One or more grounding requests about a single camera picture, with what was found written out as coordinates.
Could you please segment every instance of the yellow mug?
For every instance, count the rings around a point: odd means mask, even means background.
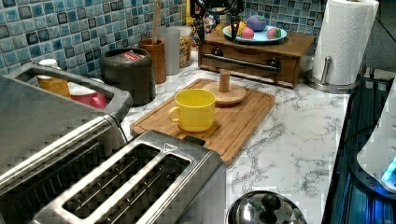
[[[172,107],[168,117],[188,132],[203,132],[209,129],[215,120],[216,95],[203,89],[180,91],[175,96],[177,106]],[[172,118],[174,112],[178,118]]]

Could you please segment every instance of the pot lid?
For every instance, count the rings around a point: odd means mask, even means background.
[[[249,192],[233,203],[228,224],[306,224],[303,213],[289,199],[266,190]]]

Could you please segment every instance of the stainless steel toaster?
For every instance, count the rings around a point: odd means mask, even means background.
[[[224,223],[225,165],[147,131],[44,207],[33,223]]]

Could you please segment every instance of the marble countertop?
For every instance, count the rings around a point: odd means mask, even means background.
[[[129,126],[197,78],[219,80],[217,73],[192,64],[156,86],[156,98],[131,108],[121,124]],[[321,222],[332,168],[347,111],[348,95],[316,91],[300,83],[294,90],[232,77],[231,82],[276,97],[276,103],[227,168],[227,208],[243,194],[271,190],[293,201],[308,223]]]

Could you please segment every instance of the wooden cutting board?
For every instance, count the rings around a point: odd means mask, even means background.
[[[202,88],[210,82],[212,80],[197,79],[185,89]],[[204,132],[184,131],[168,118],[168,110],[176,105],[174,97],[171,97],[132,123],[131,135],[156,130],[180,139],[186,135],[201,138],[206,141],[204,147],[218,152],[224,162],[230,165],[275,103],[273,95],[248,88],[246,91],[246,98],[237,105],[217,105],[215,122]]]

